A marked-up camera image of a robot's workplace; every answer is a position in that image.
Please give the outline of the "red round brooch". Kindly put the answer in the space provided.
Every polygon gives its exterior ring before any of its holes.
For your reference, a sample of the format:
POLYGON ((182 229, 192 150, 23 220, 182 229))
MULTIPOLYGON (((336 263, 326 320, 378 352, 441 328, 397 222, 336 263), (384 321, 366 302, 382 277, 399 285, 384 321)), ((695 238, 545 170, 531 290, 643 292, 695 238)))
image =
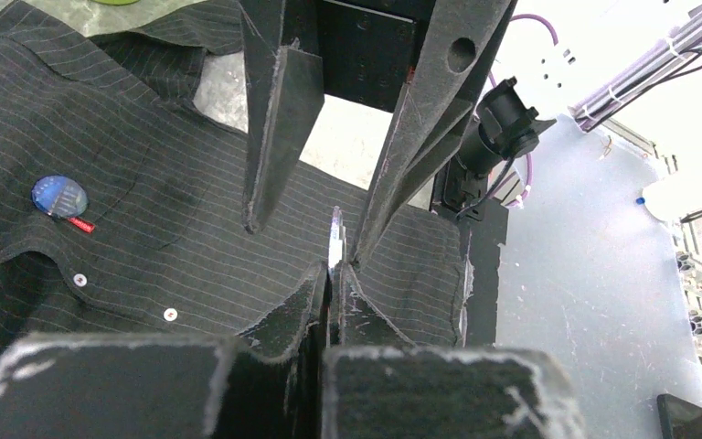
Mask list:
POLYGON ((343 221, 343 211, 339 206, 333 207, 327 263, 329 272, 332 273, 346 258, 346 227, 343 221))

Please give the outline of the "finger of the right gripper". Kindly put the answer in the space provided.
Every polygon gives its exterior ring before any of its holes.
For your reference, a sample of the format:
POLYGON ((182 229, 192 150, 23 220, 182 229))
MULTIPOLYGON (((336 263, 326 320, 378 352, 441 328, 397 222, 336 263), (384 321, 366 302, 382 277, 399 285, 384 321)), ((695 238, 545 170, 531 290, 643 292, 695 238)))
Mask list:
POLYGON ((516 6, 515 1, 435 3, 368 188, 352 263, 367 263, 394 214, 458 151, 516 6))
POLYGON ((324 105, 313 1, 242 1, 248 142, 242 221, 262 231, 324 105))

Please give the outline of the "black pinstriped shirt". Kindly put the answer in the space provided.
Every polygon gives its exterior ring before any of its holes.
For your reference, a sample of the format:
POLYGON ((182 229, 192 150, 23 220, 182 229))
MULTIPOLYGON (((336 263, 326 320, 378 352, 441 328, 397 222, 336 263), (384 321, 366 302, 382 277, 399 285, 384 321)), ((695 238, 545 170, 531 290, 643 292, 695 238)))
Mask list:
POLYGON ((366 191, 307 164, 242 228, 247 137, 193 103, 205 57, 240 49, 234 1, 99 37, 0 11, 0 355, 30 332, 239 333, 324 257, 334 206, 355 229, 366 191), (53 175, 87 192, 80 216, 34 205, 53 175))

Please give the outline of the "white round badge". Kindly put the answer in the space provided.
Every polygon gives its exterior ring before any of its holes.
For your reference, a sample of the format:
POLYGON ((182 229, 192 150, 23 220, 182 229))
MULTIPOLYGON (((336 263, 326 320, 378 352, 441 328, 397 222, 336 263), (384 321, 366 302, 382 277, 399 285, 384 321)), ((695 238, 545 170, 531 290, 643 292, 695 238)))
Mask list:
POLYGON ((89 206, 85 189, 75 180, 61 175, 40 178, 30 195, 38 210, 58 219, 76 218, 89 206))

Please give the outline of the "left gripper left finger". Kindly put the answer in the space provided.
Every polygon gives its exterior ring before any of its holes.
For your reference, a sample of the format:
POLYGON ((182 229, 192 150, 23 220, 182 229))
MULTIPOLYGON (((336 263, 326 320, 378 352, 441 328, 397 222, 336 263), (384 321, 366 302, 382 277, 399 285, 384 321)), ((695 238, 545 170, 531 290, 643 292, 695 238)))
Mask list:
POLYGON ((0 438, 315 438, 328 269, 232 337, 36 334, 0 358, 0 438))

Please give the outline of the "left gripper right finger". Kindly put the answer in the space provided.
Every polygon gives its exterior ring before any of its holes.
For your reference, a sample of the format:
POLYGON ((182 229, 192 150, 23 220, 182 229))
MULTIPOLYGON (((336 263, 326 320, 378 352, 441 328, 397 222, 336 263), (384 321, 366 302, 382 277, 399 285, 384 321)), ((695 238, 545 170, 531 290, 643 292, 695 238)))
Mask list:
POLYGON ((338 339, 322 360, 323 438, 584 438, 560 365, 520 348, 416 347, 333 271, 338 339))

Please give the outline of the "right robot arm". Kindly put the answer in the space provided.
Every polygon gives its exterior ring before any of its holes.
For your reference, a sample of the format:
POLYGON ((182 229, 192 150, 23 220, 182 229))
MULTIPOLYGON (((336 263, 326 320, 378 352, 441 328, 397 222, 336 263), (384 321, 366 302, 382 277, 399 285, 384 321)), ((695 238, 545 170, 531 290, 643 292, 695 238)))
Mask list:
POLYGON ((454 156, 473 176, 537 145, 548 128, 516 79, 481 89, 513 17, 512 1, 243 1, 249 112, 243 225, 262 230, 326 95, 392 112, 368 191, 354 262, 454 156))

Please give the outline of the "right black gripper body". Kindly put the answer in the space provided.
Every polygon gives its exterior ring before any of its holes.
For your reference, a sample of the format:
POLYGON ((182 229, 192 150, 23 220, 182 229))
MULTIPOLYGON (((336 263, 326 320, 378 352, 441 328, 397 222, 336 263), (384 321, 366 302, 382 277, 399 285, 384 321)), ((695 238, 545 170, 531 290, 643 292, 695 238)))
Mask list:
POLYGON ((286 34, 323 62, 324 92, 393 112, 414 71, 433 1, 287 1, 286 34))

